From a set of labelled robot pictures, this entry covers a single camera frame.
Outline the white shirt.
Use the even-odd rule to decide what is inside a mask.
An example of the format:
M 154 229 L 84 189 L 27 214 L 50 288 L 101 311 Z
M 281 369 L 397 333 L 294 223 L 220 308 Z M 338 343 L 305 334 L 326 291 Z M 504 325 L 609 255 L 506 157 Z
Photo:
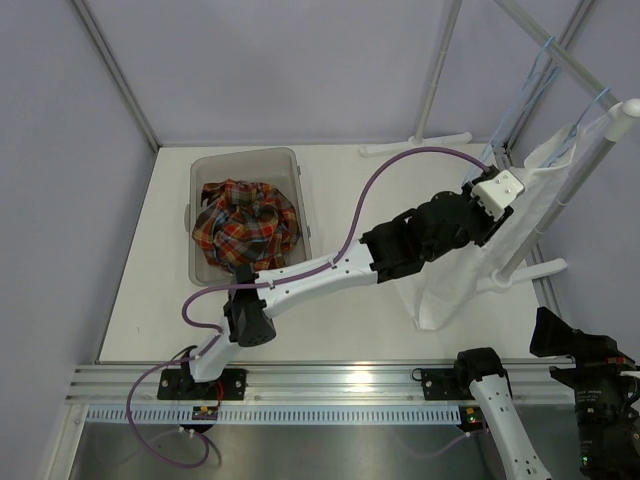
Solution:
M 589 123 L 582 121 L 575 144 L 553 167 L 541 168 L 571 124 L 561 127 L 532 150 L 521 167 L 511 169 L 525 190 L 512 204 L 514 213 L 486 245 L 478 247 L 471 243 L 425 264 L 418 275 L 396 282 L 400 297 L 418 329 L 435 331 L 451 321 L 475 296 L 477 282 L 506 264 L 552 205 L 574 166 L 596 141 L 603 138 L 611 121 L 610 112 Z

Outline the light blue wire hanger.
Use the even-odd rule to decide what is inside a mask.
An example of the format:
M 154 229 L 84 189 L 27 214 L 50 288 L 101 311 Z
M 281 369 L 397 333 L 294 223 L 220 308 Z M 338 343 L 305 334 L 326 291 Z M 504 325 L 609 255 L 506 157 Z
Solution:
M 544 78 L 546 70 L 538 68 L 538 63 L 543 56 L 551 57 L 550 45 L 554 40 L 554 36 L 549 37 L 538 51 L 523 85 L 517 91 L 514 100 L 506 109 L 499 124 L 485 144 L 479 157 L 480 162 L 485 166 L 491 163 L 489 157 L 493 154 L 494 149 L 503 146 L 511 137 L 512 129 L 519 124 L 525 113 L 531 112 L 534 104 L 538 102 L 557 75 L 559 66 L 554 66 L 550 70 L 550 76 L 547 79 Z

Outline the red plaid shirt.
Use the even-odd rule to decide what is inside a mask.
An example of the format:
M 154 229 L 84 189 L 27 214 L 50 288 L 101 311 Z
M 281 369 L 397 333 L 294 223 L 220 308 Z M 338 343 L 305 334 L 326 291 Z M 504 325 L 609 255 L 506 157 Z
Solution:
M 227 179 L 203 185 L 191 238 L 206 262 L 232 273 L 284 267 L 301 238 L 296 208 L 275 186 Z

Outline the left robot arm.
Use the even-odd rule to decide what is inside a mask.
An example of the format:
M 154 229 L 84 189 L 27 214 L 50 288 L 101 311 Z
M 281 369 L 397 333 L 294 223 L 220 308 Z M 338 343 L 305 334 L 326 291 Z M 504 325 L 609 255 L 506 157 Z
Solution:
M 506 174 L 476 180 L 459 193 L 436 194 L 335 254 L 281 270 L 238 270 L 222 288 L 228 297 L 221 321 L 211 327 L 211 339 L 180 361 L 180 387 L 195 399 L 208 396 L 242 350 L 275 338 L 275 317 L 304 302 L 412 276 L 451 251 L 485 245 L 523 191 L 523 184 Z

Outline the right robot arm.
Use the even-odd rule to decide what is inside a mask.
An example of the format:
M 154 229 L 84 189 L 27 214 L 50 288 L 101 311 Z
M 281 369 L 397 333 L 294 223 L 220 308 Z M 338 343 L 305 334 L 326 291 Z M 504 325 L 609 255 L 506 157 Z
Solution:
M 552 379 L 572 390 L 580 472 L 588 479 L 639 476 L 639 368 L 606 335 L 574 329 L 546 307 L 538 308 L 530 342 L 537 358 L 568 356 L 571 368 L 550 367 Z M 472 397 L 488 423 L 509 479 L 547 479 L 513 404 L 509 377 L 490 347 L 458 354 L 454 388 Z

